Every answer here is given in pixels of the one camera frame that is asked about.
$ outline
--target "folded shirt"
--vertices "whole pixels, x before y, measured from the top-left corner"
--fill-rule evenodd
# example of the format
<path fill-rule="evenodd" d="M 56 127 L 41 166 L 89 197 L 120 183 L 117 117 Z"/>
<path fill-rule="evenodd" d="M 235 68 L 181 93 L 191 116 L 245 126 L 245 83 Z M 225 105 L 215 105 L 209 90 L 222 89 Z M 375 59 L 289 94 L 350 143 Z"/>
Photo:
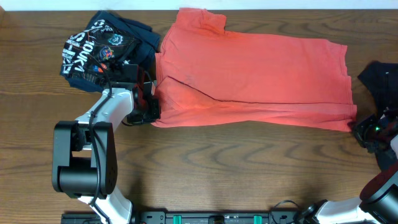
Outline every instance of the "folded shirt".
<path fill-rule="evenodd" d="M 238 121 L 350 131 L 346 46 L 225 31 L 226 17 L 181 9 L 156 54 L 158 127 Z"/>

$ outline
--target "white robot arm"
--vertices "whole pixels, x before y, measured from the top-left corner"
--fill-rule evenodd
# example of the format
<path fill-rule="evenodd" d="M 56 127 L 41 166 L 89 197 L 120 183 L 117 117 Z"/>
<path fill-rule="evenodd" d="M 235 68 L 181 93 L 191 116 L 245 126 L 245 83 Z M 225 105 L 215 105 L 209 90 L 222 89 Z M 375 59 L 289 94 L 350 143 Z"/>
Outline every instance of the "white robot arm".
<path fill-rule="evenodd" d="M 116 186 L 117 162 L 113 133 L 127 116 L 141 124 L 159 117 L 159 104 L 146 99 L 147 106 L 138 105 L 142 95 L 134 85 L 116 83 L 117 88 L 103 91 L 99 101 L 76 121 L 61 121 L 54 131 L 53 187 L 71 198 L 87 203 L 98 216 L 64 215 L 61 223 L 109 224 L 183 224 L 183 223 L 398 223 L 398 163 L 382 172 L 364 188 L 361 196 L 342 202 L 316 203 L 305 211 L 278 211 L 269 213 L 136 213 L 133 203 L 124 198 Z M 92 111 L 98 105 L 92 121 L 96 136 L 89 132 Z M 100 185 L 95 156 L 73 157 L 72 151 L 93 150 L 96 141 L 99 152 Z M 95 191 L 99 188 L 94 203 Z"/>

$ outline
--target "wood grain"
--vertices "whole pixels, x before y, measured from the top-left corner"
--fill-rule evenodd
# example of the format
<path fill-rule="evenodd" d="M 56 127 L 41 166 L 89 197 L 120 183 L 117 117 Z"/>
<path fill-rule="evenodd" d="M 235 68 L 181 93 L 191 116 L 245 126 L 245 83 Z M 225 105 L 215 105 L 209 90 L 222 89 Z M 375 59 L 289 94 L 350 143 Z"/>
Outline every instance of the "wood grain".
<path fill-rule="evenodd" d="M 59 223 L 87 206 L 51 185 L 52 134 L 99 98 L 59 76 L 66 39 L 95 12 L 6 12 L 0 30 L 0 223 Z M 398 61 L 397 11 L 218 11 L 227 30 L 326 38 L 348 45 L 358 118 L 375 111 L 356 78 L 372 60 Z M 164 36 L 177 11 L 119 11 Z M 198 128 L 121 126 L 118 185 L 138 207 L 267 210 L 357 196 L 378 172 L 349 133 L 243 122 Z"/>

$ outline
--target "black cable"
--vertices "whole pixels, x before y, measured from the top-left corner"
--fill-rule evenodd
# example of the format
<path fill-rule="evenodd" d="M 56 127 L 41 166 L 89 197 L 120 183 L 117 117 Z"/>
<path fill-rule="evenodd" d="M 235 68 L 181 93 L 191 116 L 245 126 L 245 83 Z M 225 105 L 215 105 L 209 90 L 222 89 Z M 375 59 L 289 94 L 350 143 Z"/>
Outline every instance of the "black cable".
<path fill-rule="evenodd" d="M 125 125 L 125 126 L 127 126 L 127 127 L 131 127 L 131 126 L 133 126 L 132 124 L 127 124 L 126 122 L 124 122 L 124 121 L 122 121 L 122 124 L 123 125 Z"/>
<path fill-rule="evenodd" d="M 97 59 L 95 59 L 93 57 L 94 61 L 98 64 L 98 66 L 101 66 L 100 62 L 97 61 Z M 104 70 L 104 76 L 106 81 L 108 82 L 109 85 L 109 93 L 108 96 L 90 113 L 90 119 L 88 121 L 88 129 L 90 132 L 90 136 L 91 136 L 91 143 L 93 145 L 93 151 L 94 151 L 94 156 L 95 156 L 95 162 L 96 162 L 96 166 L 97 166 L 97 186 L 95 188 L 95 193 L 93 196 L 93 199 L 91 200 L 91 202 L 88 205 L 93 206 L 95 204 L 95 201 L 98 198 L 98 195 L 100 194 L 101 191 L 101 163 L 100 163 L 100 155 L 98 152 L 98 147 L 97 147 L 97 143 L 96 143 L 96 138 L 95 138 L 95 134 L 94 134 L 94 129 L 93 129 L 93 121 L 94 118 L 96 117 L 96 115 L 98 114 L 98 111 L 101 109 L 101 107 L 110 99 L 112 98 L 112 86 L 111 86 L 111 80 L 109 79 L 108 74 L 105 72 Z"/>
<path fill-rule="evenodd" d="M 151 83 L 153 83 L 152 79 L 150 78 L 149 72 L 145 71 L 145 74 L 147 75 L 149 81 L 150 81 Z"/>
<path fill-rule="evenodd" d="M 111 220 L 109 220 L 109 217 L 107 215 L 105 215 L 105 213 L 99 208 L 99 206 L 94 205 L 93 207 L 97 210 L 97 212 L 100 215 L 102 215 L 105 218 L 105 223 L 106 224 L 110 224 L 111 223 Z"/>
<path fill-rule="evenodd" d="M 272 212 L 273 212 L 279 205 L 282 205 L 282 204 L 284 204 L 284 203 L 292 203 L 292 204 L 294 204 L 294 205 L 298 208 L 299 211 L 301 211 L 300 206 L 297 205 L 297 204 L 296 204 L 294 201 L 292 201 L 292 200 L 283 200 L 283 201 L 279 202 L 279 203 L 276 204 L 271 210 L 269 210 L 269 215 L 271 216 L 272 220 L 273 220 L 274 223 L 276 223 L 276 224 L 280 224 L 280 223 L 277 223 L 277 222 L 276 222 L 275 217 L 274 217 L 274 215 L 272 214 Z M 296 219 L 297 219 L 297 216 L 293 219 L 292 222 L 287 223 L 287 224 L 293 224 L 293 223 L 295 223 L 295 222 L 296 222 Z"/>

